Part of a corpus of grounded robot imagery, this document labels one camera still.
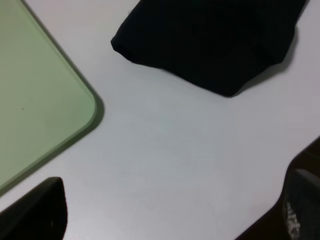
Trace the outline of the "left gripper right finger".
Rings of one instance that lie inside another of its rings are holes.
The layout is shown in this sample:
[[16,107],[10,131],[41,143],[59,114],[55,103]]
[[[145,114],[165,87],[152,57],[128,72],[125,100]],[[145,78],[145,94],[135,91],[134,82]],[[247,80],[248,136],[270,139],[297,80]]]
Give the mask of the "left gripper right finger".
[[320,238],[320,140],[289,164],[275,205],[239,240],[318,240]]

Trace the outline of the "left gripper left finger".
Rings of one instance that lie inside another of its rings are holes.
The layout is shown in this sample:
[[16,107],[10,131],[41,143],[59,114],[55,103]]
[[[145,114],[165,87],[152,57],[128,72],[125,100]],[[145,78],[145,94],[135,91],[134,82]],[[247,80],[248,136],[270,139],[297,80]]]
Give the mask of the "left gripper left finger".
[[0,212],[2,240],[62,240],[68,207],[62,178],[49,177]]

